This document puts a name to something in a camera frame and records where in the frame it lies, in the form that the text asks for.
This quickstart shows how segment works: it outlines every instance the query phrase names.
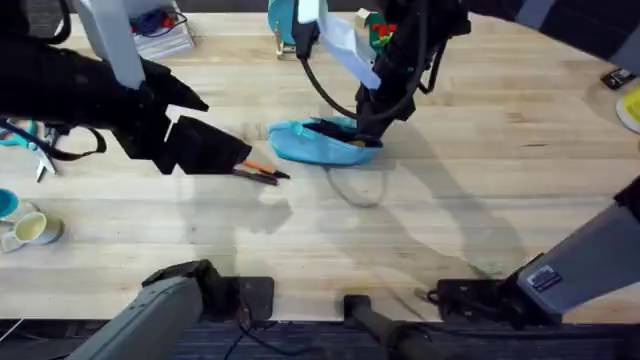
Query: blue rag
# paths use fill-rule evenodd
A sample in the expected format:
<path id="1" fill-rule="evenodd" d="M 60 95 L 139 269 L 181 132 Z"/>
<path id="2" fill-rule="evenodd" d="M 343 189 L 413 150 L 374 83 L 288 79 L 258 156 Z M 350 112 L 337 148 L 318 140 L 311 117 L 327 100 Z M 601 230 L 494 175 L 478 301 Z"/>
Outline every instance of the blue rag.
<path id="1" fill-rule="evenodd" d="M 355 133 L 355 121 L 346 117 L 331 117 L 345 132 Z M 347 144 L 304 127 L 320 119 L 290 120 L 269 127 L 269 143 L 276 154 L 287 160 L 323 165 L 366 164 L 381 147 L 361 147 Z"/>

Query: scissors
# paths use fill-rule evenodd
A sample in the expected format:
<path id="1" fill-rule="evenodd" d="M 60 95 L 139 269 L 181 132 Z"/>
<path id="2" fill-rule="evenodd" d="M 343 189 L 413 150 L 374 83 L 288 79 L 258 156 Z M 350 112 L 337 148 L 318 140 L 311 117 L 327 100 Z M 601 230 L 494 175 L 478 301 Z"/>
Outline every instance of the scissors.
<path id="1" fill-rule="evenodd" d="M 58 141 L 58 137 L 60 137 L 60 134 L 58 133 L 58 130 L 56 130 L 55 128 L 52 127 L 48 127 L 45 126 L 44 128 L 44 141 L 49 144 L 49 147 L 56 147 L 56 142 Z M 40 180 L 42 180 L 42 175 L 44 175 L 44 170 L 47 169 L 49 170 L 50 173 L 52 174 L 56 174 L 56 169 L 53 166 L 53 164 L 51 163 L 51 159 L 49 158 L 49 156 L 47 156 L 45 154 L 45 158 L 46 161 L 40 161 L 40 164 L 38 164 L 38 171 L 36 173 L 36 182 L 39 183 Z"/>
<path id="2" fill-rule="evenodd" d="M 16 124 L 16 120 L 12 120 L 9 119 L 7 120 L 8 122 L 12 123 L 12 124 Z M 37 136 L 38 135 L 38 126 L 36 125 L 36 123 L 32 120 L 28 120 L 28 125 L 27 128 L 24 129 L 27 133 L 33 135 L 33 136 Z M 38 160 L 40 161 L 40 166 L 46 168 L 47 170 L 49 170 L 49 172 L 51 172 L 52 174 L 56 173 L 56 169 L 53 166 L 53 163 L 51 163 L 51 159 L 49 159 L 49 156 L 42 151 L 42 149 L 40 149 L 36 144 L 30 142 L 29 140 L 23 138 L 20 135 L 17 134 L 13 134 L 10 131 L 6 130 L 6 129 L 0 129 L 0 145 L 4 145 L 4 146 L 21 146 L 23 148 L 29 149 L 31 151 L 33 151 L 36 155 L 36 157 L 38 158 Z"/>

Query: wooden table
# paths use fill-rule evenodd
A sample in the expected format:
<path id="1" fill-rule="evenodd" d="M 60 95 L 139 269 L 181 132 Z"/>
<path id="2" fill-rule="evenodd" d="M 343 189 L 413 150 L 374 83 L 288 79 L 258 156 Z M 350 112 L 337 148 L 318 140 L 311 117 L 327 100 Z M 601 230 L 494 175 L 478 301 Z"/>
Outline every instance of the wooden table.
<path id="1" fill-rule="evenodd" d="M 395 319 L 436 320 L 416 287 L 509 275 L 640 174 L 638 137 L 614 114 L 619 94 L 598 80 L 611 66 L 517 25 L 474 17 L 435 93 L 416 95 L 418 110 L 387 132 L 375 161 L 327 170 L 278 159 L 266 143 L 269 124 L 318 115 L 323 102 L 297 61 L 276 60 L 265 14 L 193 14 L 189 24 L 197 49 L 164 63 L 211 109 L 185 113 L 254 144 L 251 158 L 293 179 L 162 176 L 107 134 L 106 154 L 58 162 L 63 176 L 37 185 L 33 156 L 3 148 L 1 186 L 62 216 L 67 232 L 0 256 L 0 317 L 111 318 L 155 270 L 206 258 L 223 274 L 273 276 L 275 319 L 336 320 L 343 294 L 364 293 Z M 90 54 L 81 30 L 66 46 Z M 320 46 L 312 65 L 355 105 L 356 81 Z M 60 142 L 92 146 L 80 129 Z M 640 321 L 640 286 L 567 321 Z"/>

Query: white mug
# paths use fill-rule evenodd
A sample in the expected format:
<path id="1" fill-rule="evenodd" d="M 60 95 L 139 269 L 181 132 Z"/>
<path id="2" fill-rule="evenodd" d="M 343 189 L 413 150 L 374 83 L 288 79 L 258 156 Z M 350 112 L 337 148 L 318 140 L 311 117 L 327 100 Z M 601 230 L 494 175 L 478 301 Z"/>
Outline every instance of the white mug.
<path id="1" fill-rule="evenodd" d="M 61 232 L 62 220 L 35 211 L 23 216 L 2 236 L 2 250 L 8 252 L 26 244 L 45 245 L 57 240 Z"/>

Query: gray robot arm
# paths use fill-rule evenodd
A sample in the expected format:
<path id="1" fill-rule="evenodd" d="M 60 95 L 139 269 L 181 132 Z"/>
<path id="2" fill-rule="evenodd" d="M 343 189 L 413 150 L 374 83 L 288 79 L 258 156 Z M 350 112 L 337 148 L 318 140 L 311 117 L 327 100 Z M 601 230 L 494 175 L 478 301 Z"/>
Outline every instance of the gray robot arm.
<path id="1" fill-rule="evenodd" d="M 612 205 L 507 279 L 443 279 L 429 300 L 445 321 L 558 324 L 570 310 L 640 281 L 639 255 L 640 177 Z"/>
<path id="2" fill-rule="evenodd" d="M 202 293 L 195 279 L 161 280 L 143 288 L 67 359 L 166 359 L 182 331 L 198 321 L 202 310 Z"/>
<path id="3" fill-rule="evenodd" d="M 241 309 L 250 320 L 272 313 L 272 278 L 223 277 L 208 260 L 159 270 L 142 286 L 133 302 L 67 359 L 166 359 L 184 329 L 200 319 L 232 320 Z"/>

